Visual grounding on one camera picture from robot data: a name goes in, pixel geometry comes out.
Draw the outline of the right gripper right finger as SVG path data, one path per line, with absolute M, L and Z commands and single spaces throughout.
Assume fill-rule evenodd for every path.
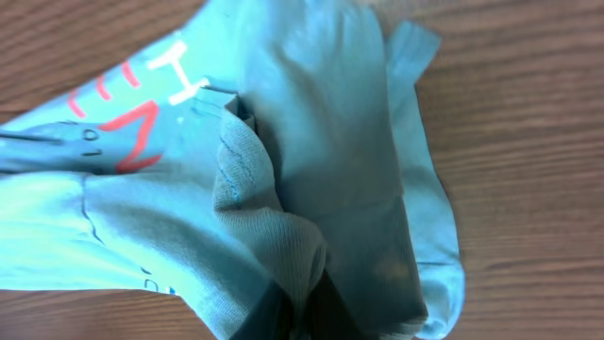
M 306 327 L 311 340 L 366 340 L 327 271 L 307 299 Z

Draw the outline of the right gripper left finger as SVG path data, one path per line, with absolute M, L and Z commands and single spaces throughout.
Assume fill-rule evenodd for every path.
M 292 302 L 287 294 L 272 282 L 230 340 L 288 340 L 292 322 Z

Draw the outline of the light blue printed t-shirt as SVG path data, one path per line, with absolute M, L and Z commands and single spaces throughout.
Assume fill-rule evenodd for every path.
M 180 296 L 220 339 L 327 271 L 366 339 L 442 339 L 464 301 L 415 85 L 440 45 L 353 1 L 212 1 L 1 126 L 1 286 Z

